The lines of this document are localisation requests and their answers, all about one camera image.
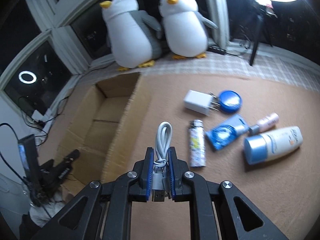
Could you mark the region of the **patterned white lighter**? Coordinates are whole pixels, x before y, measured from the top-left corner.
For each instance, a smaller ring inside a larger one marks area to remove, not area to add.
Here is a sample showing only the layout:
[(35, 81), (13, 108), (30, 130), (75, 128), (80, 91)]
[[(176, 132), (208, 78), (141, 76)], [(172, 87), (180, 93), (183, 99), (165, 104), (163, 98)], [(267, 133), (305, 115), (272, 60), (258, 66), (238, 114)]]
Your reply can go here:
[(202, 120), (195, 119), (189, 124), (190, 166), (206, 166), (206, 149), (204, 144), (204, 127)]

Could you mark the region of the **checkered white cloth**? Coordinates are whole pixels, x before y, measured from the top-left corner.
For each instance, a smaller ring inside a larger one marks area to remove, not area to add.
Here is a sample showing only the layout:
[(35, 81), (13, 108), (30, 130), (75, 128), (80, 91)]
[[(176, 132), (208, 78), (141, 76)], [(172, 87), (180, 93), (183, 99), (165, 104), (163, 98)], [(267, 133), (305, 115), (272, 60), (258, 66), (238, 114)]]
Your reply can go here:
[(120, 74), (140, 72), (143, 75), (164, 74), (219, 74), (228, 76), (257, 77), (319, 92), (319, 70), (313, 70), (298, 63), (289, 63), (279, 57), (257, 55), (252, 66), (246, 56), (235, 57), (207, 53), (204, 59), (174, 60), (167, 55), (156, 61), (155, 65), (128, 71), (117, 71), (113, 63), (107, 67), (86, 73), (80, 83), (96, 82)]

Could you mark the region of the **white blue sunscreen bottle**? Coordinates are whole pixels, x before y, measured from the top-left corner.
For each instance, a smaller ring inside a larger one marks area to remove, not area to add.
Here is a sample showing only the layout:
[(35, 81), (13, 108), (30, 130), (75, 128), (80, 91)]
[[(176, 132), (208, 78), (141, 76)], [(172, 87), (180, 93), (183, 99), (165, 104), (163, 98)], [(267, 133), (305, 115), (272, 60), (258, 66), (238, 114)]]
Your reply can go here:
[(303, 143), (298, 126), (275, 129), (244, 139), (244, 154), (249, 165), (272, 161), (292, 153)]

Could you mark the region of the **right penguin plush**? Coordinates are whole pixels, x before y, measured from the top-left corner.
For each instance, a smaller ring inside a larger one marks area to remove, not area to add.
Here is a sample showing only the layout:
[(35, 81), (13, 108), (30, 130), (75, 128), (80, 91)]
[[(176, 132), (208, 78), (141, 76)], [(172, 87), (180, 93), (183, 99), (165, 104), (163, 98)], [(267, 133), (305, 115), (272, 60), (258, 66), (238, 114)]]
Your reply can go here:
[(196, 0), (159, 0), (158, 9), (172, 58), (205, 58), (206, 28), (217, 29), (218, 26), (199, 12)]

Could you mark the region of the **penguin plush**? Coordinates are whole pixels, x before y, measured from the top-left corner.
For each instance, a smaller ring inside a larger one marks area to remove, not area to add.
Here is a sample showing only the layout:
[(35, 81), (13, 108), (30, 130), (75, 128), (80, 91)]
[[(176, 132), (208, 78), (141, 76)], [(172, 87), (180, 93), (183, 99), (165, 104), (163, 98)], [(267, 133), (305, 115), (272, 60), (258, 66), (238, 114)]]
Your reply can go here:
[(159, 0), (158, 9), (172, 58), (205, 58), (206, 28), (217, 29), (218, 26), (199, 12), (196, 0)]
[(140, 10), (137, 0), (110, 0), (99, 5), (118, 70), (152, 67), (162, 55), (161, 24)]

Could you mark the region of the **black tripod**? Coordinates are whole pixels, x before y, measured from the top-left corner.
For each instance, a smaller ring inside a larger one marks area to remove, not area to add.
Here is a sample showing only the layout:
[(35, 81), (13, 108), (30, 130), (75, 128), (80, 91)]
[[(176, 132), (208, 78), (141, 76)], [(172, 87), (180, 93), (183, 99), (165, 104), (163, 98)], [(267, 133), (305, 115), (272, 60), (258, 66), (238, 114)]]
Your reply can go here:
[(271, 35), (269, 32), (269, 29), (267, 27), (267, 24), (265, 23), (265, 17), (267, 15), (267, 7), (265, 5), (260, 5), (259, 3), (255, 2), (256, 7), (256, 17), (257, 17), (257, 23), (255, 26), (255, 34), (254, 34), (254, 43), (253, 43), (253, 49), (252, 53), (249, 59), (249, 65), (253, 66), (254, 59), (258, 50), (260, 37), (263, 35), (264, 39), (266, 40), (267, 44), (269, 44), (271, 47), (272, 41), (271, 41)]

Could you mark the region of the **small pink bottle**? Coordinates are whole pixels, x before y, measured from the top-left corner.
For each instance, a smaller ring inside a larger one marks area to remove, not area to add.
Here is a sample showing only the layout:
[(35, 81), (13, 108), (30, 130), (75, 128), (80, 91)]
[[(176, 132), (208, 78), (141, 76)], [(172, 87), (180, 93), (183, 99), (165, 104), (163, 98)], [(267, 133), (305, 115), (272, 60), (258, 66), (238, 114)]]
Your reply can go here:
[(276, 126), (279, 122), (279, 115), (277, 113), (272, 113), (268, 116), (257, 121), (257, 123), (249, 128), (249, 135), (257, 135), (262, 132), (266, 132), (269, 129)]

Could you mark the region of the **left penguin plush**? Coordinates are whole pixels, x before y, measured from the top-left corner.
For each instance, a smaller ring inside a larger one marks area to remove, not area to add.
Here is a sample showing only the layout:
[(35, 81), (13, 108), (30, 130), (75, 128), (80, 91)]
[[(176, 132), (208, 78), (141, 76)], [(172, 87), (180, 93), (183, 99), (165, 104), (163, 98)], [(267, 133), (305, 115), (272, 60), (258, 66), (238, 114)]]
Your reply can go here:
[(152, 67), (162, 55), (161, 24), (140, 10), (137, 0), (110, 0), (99, 5), (118, 70)]

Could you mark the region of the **black power strip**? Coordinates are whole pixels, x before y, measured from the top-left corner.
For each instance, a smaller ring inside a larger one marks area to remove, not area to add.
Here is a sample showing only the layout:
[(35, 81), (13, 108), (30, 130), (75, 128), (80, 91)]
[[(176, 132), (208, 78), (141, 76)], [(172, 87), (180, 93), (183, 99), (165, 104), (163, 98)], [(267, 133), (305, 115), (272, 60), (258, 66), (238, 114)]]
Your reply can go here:
[(216, 46), (209, 46), (207, 50), (212, 52), (212, 53), (216, 53), (216, 54), (220, 54), (220, 55), (225, 55), (226, 54), (226, 50), (225, 49), (221, 49), (221, 48), (216, 47)]

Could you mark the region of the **cardboard box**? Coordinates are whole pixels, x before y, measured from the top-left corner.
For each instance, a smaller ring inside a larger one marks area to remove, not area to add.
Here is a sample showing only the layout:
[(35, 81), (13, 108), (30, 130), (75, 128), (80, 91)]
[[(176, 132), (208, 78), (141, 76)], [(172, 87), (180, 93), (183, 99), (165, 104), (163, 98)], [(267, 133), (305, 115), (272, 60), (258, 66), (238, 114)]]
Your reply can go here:
[(62, 138), (55, 155), (59, 163), (73, 150), (80, 152), (62, 185), (66, 193), (74, 196), (93, 180), (106, 183), (126, 172), (150, 99), (140, 73), (120, 74), (74, 92), (59, 122)]

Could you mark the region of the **round blue tape measure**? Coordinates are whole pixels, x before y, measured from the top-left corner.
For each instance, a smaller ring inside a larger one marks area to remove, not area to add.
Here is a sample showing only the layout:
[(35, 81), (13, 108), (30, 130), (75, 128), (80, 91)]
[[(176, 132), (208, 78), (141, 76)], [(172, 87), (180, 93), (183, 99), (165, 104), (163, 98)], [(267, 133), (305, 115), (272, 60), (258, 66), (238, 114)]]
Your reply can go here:
[(221, 111), (235, 113), (242, 106), (242, 98), (233, 90), (224, 90), (218, 95), (218, 104)]

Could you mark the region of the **white wall charger plug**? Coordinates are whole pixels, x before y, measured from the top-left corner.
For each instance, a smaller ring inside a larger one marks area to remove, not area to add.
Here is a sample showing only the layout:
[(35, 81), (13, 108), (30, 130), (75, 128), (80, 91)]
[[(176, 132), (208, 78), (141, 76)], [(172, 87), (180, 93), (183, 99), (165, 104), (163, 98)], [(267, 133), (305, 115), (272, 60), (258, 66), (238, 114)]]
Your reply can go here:
[(215, 95), (195, 90), (189, 90), (183, 101), (186, 109), (203, 115), (209, 115), (210, 111), (218, 111), (220, 109), (220, 104), (217, 102)]

